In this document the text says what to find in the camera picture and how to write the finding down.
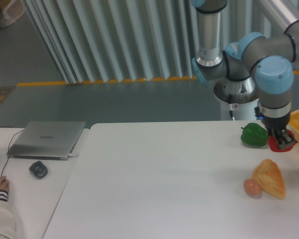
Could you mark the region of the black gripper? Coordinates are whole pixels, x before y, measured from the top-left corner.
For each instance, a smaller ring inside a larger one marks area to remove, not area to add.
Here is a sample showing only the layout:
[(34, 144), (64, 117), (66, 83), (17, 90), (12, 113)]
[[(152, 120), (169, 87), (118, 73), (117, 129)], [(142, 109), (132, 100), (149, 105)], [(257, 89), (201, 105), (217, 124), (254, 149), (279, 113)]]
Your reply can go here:
[(258, 102), (255, 107), (255, 116), (261, 119), (268, 131), (268, 145), (270, 147), (292, 149), (298, 143), (294, 134), (287, 129), (291, 117), (291, 108), (291, 102), (280, 108), (267, 108)]

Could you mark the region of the cream striped sleeve forearm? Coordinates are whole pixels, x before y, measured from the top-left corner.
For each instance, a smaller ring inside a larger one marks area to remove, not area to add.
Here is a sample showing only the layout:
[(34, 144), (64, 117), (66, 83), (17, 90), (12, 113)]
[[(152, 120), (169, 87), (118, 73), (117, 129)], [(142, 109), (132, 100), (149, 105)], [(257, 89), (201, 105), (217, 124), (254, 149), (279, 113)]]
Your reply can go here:
[(0, 190), (0, 239), (17, 239), (16, 218), (8, 202), (8, 192)]

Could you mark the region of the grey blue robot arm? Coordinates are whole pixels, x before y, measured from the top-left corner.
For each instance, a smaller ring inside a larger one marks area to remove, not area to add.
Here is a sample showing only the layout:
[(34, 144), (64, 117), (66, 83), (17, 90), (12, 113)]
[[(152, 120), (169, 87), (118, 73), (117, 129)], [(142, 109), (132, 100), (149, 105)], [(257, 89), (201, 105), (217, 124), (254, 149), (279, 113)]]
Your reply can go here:
[(283, 34), (267, 38), (259, 32), (220, 48), (221, 11), (225, 0), (193, 0), (197, 12), (199, 50), (192, 67), (201, 81), (217, 79), (215, 96), (232, 113), (240, 104), (257, 103), (272, 151), (286, 152), (297, 140), (287, 129), (291, 117), (292, 63), (299, 61), (299, 10), (289, 0), (259, 0), (265, 17)]

